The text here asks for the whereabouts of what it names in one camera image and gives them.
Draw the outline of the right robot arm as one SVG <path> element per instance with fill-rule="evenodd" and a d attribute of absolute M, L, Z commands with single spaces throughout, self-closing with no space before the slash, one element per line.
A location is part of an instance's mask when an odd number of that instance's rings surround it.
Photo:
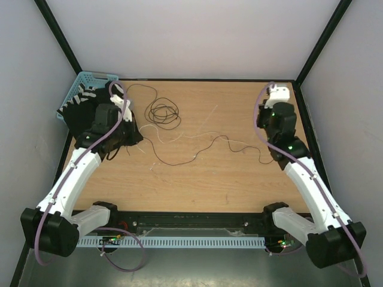
<path fill-rule="evenodd" d="M 270 233 L 282 229 L 295 237 L 318 268 L 355 259 L 366 229 L 361 222 L 353 222 L 329 192 L 308 148 L 295 135 L 296 121 L 294 106 L 288 102 L 259 105 L 256 125 L 265 130 L 272 158 L 299 190 L 312 219 L 279 202 L 264 208 L 262 227 Z"/>

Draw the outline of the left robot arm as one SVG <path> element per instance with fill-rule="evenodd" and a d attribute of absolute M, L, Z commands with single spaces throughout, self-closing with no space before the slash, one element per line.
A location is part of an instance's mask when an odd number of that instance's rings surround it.
<path fill-rule="evenodd" d="M 61 257 L 73 253 L 78 241 L 93 230 L 117 229 L 115 204 L 97 201 L 73 215 L 74 206 L 92 173 L 112 151 L 142 141 L 127 104 L 100 104 L 89 129 L 76 138 L 71 159 L 51 191 L 35 209 L 26 208 L 21 223 L 26 243 L 36 251 Z"/>

